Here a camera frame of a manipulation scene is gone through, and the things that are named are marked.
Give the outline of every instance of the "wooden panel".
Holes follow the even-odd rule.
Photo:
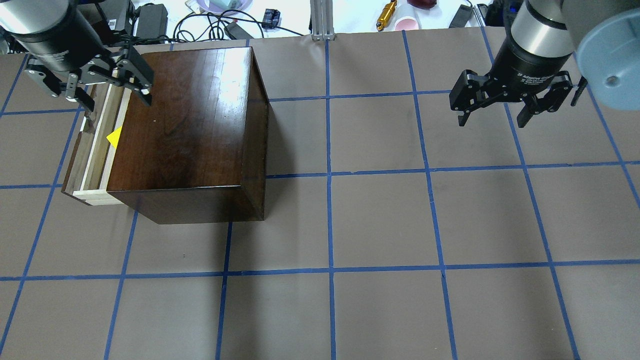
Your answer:
[[[252,50],[143,56],[152,105],[129,101],[107,191],[160,224],[262,220],[268,100]]]

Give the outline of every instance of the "metal post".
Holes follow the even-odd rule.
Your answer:
[[[333,40],[333,0],[311,0],[311,38]]]

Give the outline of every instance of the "yellow screwdriver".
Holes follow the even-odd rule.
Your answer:
[[[386,4],[385,8],[382,9],[382,13],[380,14],[380,17],[378,17],[378,22],[376,23],[376,29],[378,29],[378,31],[382,31],[387,27],[391,17],[394,15],[394,12],[396,12],[396,5],[397,0],[391,0],[391,2]]]

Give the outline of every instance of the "yellow object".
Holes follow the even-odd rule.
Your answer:
[[[397,0],[391,0],[391,2],[386,4],[385,8],[382,9],[382,13],[380,14],[380,17],[378,17],[378,22],[376,23],[376,29],[378,29],[378,31],[382,31],[387,27],[389,21],[391,21],[391,17],[394,16],[394,13],[396,12],[396,5]]]
[[[122,132],[122,126],[115,129],[111,134],[107,135],[107,140],[109,140],[109,143],[111,143],[111,145],[113,145],[115,149],[118,148],[118,140],[120,139],[121,132]]]

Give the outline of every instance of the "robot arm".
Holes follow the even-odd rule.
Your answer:
[[[519,127],[557,111],[573,88],[560,70],[574,50],[584,78],[572,104],[589,81],[604,104],[640,110],[640,0],[526,0],[489,73],[463,71],[449,94],[458,124],[495,102],[525,103]]]
[[[0,0],[0,26],[29,51],[24,71],[53,97],[63,94],[93,111],[81,85],[110,83],[151,104],[153,70],[131,46],[105,49],[75,0]]]

